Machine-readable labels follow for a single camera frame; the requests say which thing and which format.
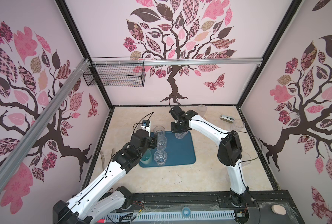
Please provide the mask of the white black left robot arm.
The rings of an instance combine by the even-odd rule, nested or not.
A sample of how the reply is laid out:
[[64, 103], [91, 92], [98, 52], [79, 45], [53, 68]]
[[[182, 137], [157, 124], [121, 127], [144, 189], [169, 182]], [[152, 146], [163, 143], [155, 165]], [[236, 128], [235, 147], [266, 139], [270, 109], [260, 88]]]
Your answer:
[[151, 122], [143, 120], [141, 125], [94, 181], [67, 202], [60, 200], [54, 205], [54, 224], [95, 224], [114, 210], [130, 207], [132, 193], [124, 186], [107, 197], [105, 194], [139, 164], [147, 149], [156, 147], [157, 141], [151, 137]]

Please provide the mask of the dark teal plastic tray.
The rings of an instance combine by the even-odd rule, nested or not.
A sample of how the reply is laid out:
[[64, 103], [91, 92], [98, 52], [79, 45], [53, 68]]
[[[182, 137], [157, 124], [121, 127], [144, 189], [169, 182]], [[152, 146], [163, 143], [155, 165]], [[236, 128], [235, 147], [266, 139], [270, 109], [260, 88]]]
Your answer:
[[[191, 133], [188, 133], [183, 139], [176, 139], [174, 133], [171, 131], [166, 131], [165, 136], [167, 138], [167, 147], [165, 151], [167, 152], [167, 161], [164, 167], [167, 166], [181, 166], [181, 165], [191, 165], [196, 162], [196, 153], [192, 140]], [[161, 167], [156, 164], [154, 160], [154, 153], [157, 149], [150, 149], [152, 153], [152, 161], [148, 165], [144, 165], [139, 162], [142, 168], [153, 168]]]

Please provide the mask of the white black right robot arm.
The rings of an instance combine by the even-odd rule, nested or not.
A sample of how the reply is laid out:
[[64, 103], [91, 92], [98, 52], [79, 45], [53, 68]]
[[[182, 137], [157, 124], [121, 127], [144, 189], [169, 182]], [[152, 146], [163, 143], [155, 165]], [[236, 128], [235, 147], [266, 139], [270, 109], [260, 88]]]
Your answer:
[[196, 130], [218, 146], [217, 158], [226, 166], [230, 178], [230, 202], [235, 207], [246, 205], [251, 196], [242, 170], [243, 149], [239, 134], [213, 125], [193, 110], [185, 112], [178, 105], [172, 107], [169, 113], [174, 119], [171, 122], [173, 133]]

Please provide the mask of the green translucent cup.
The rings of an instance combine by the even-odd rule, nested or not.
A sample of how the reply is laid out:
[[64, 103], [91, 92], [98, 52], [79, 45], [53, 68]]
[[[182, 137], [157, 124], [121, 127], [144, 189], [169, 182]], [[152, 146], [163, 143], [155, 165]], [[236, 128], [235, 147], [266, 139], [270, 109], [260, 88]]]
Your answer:
[[148, 165], [152, 161], [152, 153], [150, 149], [147, 149], [143, 157], [140, 159], [140, 162], [144, 165]]

